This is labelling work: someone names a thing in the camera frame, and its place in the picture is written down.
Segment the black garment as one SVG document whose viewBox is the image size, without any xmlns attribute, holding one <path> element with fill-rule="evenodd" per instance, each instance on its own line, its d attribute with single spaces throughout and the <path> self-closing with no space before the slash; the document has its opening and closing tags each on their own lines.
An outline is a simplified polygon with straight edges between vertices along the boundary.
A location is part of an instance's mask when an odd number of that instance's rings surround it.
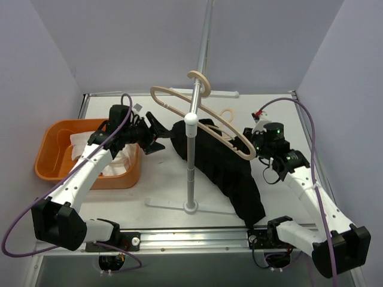
<svg viewBox="0 0 383 287">
<path fill-rule="evenodd" d="M 229 198 L 248 229 L 266 216 L 250 162 L 200 127 L 197 129 L 194 163 Z"/>
</svg>

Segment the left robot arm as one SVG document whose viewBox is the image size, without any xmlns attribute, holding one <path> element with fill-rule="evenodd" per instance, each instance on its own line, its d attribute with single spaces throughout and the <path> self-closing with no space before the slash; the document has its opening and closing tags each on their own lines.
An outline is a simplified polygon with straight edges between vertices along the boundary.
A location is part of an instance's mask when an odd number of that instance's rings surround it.
<svg viewBox="0 0 383 287">
<path fill-rule="evenodd" d="M 172 137 L 151 112 L 140 117 L 130 106 L 113 105 L 68 175 L 32 206 L 35 237 L 70 251 L 98 242 L 108 251 L 117 249 L 122 237 L 119 224 L 106 219 L 85 221 L 79 214 L 81 205 L 104 168 L 127 144 L 138 144 L 149 155 L 165 149 L 159 138 Z"/>
</svg>

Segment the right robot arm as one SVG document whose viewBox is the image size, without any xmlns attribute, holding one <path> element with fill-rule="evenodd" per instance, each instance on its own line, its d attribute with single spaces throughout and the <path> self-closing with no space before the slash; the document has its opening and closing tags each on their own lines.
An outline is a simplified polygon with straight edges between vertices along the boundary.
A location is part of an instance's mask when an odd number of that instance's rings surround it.
<svg viewBox="0 0 383 287">
<path fill-rule="evenodd" d="M 274 247 L 289 244 L 300 249 L 326 278 L 364 265 L 371 241 L 369 231 L 356 227 L 314 179 L 309 161 L 285 140 L 283 124 L 246 128 L 244 136 L 257 156 L 268 160 L 279 180 L 295 193 L 317 227 L 311 231 L 285 215 L 268 222 L 267 242 Z"/>
</svg>

